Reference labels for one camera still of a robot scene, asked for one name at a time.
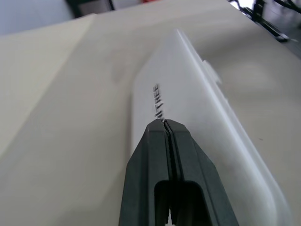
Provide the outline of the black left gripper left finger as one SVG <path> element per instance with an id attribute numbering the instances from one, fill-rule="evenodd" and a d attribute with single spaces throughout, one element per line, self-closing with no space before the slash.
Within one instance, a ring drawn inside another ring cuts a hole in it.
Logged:
<path id="1" fill-rule="evenodd" d="M 175 226 L 169 138 L 173 120 L 154 120 L 130 157 L 119 226 Z"/>

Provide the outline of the white pen case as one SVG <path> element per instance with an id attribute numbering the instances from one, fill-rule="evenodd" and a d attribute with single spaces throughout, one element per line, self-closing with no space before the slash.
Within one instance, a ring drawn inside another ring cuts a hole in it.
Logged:
<path id="1" fill-rule="evenodd" d="M 171 32 L 136 76 L 131 147 L 156 118 L 183 124 L 217 169 L 240 226 L 291 226 L 284 195 L 234 114 L 211 65 Z"/>

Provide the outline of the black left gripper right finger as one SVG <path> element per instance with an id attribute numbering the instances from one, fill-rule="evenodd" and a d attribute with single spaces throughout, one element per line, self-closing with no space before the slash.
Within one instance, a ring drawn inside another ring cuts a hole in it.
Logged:
<path id="1" fill-rule="evenodd" d="M 216 167 L 188 129 L 166 120 L 175 226 L 239 226 Z"/>

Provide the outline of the black metal frame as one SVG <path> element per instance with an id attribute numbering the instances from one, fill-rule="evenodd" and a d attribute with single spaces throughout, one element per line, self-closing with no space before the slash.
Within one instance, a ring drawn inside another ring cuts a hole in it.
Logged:
<path id="1" fill-rule="evenodd" d="M 266 29 L 278 42 L 284 43 L 290 40 L 290 38 L 287 35 L 285 35 L 283 32 L 277 29 L 273 24 L 271 24 L 270 22 L 266 21 L 263 18 L 263 12 L 265 6 L 264 0 L 254 0 L 253 8 L 242 7 L 240 5 L 239 0 L 227 0 L 227 2 L 229 3 L 235 2 L 237 4 L 238 10 L 241 13 L 243 13 L 245 16 L 251 19 L 254 23 Z"/>

